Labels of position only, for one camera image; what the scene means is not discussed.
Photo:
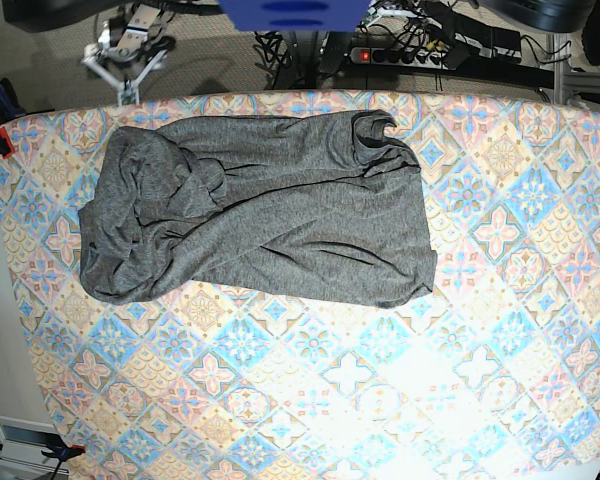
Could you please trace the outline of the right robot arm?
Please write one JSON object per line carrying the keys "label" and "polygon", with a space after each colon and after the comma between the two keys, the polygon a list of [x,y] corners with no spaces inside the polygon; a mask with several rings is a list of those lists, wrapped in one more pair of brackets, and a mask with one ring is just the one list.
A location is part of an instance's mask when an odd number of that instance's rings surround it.
{"label": "right robot arm", "polygon": [[82,64],[90,75],[116,92],[120,106],[140,103],[140,85],[165,66],[176,39],[167,34],[179,15],[222,15],[218,4],[200,1],[134,1],[95,28],[95,41],[84,48]]}

